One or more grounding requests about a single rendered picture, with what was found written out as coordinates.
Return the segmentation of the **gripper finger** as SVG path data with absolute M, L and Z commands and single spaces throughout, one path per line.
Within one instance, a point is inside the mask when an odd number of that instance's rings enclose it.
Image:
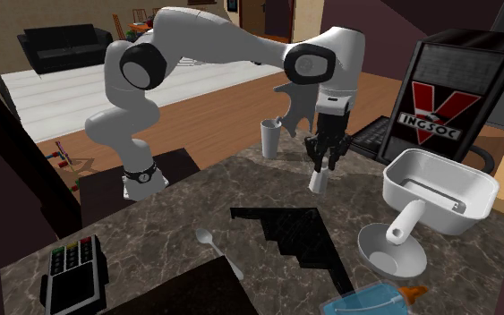
M 335 169 L 336 163 L 339 161 L 341 157 L 343 157 L 352 142 L 352 137 L 346 134 L 341 140 L 339 140 L 334 146 L 331 146 L 329 149 L 329 170 L 333 171 Z
M 327 151 L 327 139 L 317 134 L 311 137 L 305 137 L 304 144 L 308 156 L 314 163 L 314 167 L 321 168 L 322 160 Z

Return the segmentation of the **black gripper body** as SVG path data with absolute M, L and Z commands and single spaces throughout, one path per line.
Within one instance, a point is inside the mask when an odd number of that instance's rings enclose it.
M 326 142 L 339 142 L 345 137 L 349 113 L 343 115 L 318 114 L 318 139 Z

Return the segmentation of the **small white bottle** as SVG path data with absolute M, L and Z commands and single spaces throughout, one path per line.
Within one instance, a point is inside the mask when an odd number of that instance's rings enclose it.
M 313 171 L 309 182 L 309 189 L 313 193 L 324 194 L 329 180 L 329 159 L 324 157 L 319 172 Z

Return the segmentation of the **tall white cup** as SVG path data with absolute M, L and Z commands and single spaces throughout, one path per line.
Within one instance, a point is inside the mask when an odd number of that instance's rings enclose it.
M 265 119 L 261 122 L 262 156 L 273 159 L 278 153 L 278 143 L 282 123 L 278 119 Z

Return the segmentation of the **white rectangular tub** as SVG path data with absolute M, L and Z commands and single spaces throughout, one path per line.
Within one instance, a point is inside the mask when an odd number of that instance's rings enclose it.
M 422 149 L 406 149 L 383 171 L 383 198 L 399 212 L 388 242 L 406 241 L 422 223 L 459 235 L 489 216 L 500 189 L 490 175 Z

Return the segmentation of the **brown door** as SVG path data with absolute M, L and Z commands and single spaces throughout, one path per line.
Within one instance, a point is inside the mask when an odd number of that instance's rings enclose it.
M 253 35 L 291 43 L 295 0 L 239 0 L 240 27 Z

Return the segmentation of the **black laptop with red emblem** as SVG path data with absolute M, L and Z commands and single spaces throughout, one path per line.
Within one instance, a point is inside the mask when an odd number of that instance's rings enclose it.
M 504 32 L 445 30 L 417 42 L 393 111 L 352 150 L 387 164 L 405 149 L 462 161 L 504 91 Z

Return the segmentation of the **grey spoon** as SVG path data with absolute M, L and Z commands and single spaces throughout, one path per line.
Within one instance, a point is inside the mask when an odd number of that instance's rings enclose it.
M 239 280 L 243 280 L 244 279 L 244 275 L 243 275 L 243 272 L 241 269 L 239 269 L 236 264 L 234 264 L 234 262 L 232 260 L 230 260 L 226 254 L 224 252 L 222 252 L 218 247 L 217 245 L 214 243 L 213 241 L 213 235 L 210 231 L 208 231 L 207 229 L 204 229 L 204 228 L 197 228 L 195 230 L 195 235 L 196 235 L 196 238 L 197 240 L 200 242 L 200 243 L 205 243 L 205 244 L 209 244 L 216 252 L 218 255 L 220 256 L 224 256 L 231 269 L 233 270 L 235 276 L 239 279 Z

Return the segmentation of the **blue bottle with orange cap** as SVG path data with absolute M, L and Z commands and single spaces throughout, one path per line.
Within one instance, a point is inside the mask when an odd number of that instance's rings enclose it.
M 380 281 L 320 305 L 320 315 L 409 315 L 411 306 L 428 287 L 398 286 Z

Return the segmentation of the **dining table with wooden chairs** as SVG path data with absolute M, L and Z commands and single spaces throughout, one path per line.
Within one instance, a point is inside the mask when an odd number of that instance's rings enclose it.
M 137 39 L 143 33 L 152 29 L 156 12 L 157 10 L 152 15 L 147 15 L 146 10 L 143 8 L 132 9 L 132 23 L 128 24 L 127 30 L 123 29 L 124 25 L 121 23 L 118 15 L 113 13 L 112 18 L 117 37 L 121 40 Z

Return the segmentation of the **dark robot stand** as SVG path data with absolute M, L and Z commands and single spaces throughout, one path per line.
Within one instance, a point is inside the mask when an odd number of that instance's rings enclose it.
M 153 157 L 170 185 L 200 172 L 189 153 L 176 149 Z M 134 203 L 123 196 L 124 184 L 121 166 L 83 176 L 80 179 L 81 218 L 84 227 Z

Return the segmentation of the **colourful toy on floor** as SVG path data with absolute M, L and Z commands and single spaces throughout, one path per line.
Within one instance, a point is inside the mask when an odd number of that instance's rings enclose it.
M 55 141 L 55 145 L 57 146 L 57 151 L 50 153 L 49 155 L 45 155 L 46 159 L 51 158 L 60 158 L 61 161 L 58 163 L 60 168 L 68 167 L 73 174 L 75 175 L 74 185 L 69 187 L 70 192 L 77 192 L 80 189 L 80 181 L 79 181 L 79 173 L 73 168 L 73 161 L 70 159 L 68 153 L 64 150 L 64 147 L 61 145 L 59 140 Z

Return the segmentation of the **white rug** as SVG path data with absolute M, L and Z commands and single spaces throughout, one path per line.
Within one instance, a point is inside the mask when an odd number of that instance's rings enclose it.
M 205 64 L 185 58 L 146 97 L 166 106 L 278 72 L 277 67 L 247 61 Z M 82 130 L 87 118 L 113 106 L 105 95 L 102 64 L 42 75 L 12 72 L 2 78 L 23 128 L 35 142 Z

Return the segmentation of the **black sofa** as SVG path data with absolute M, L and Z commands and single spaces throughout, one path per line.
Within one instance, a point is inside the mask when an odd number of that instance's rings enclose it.
M 103 64 L 112 35 L 92 24 L 26 29 L 17 36 L 36 74 Z

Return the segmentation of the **black card payment terminal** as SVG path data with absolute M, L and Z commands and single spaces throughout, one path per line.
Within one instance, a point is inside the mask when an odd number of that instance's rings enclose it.
M 53 249 L 41 278 L 44 315 L 97 315 L 107 307 L 107 258 L 94 234 Z

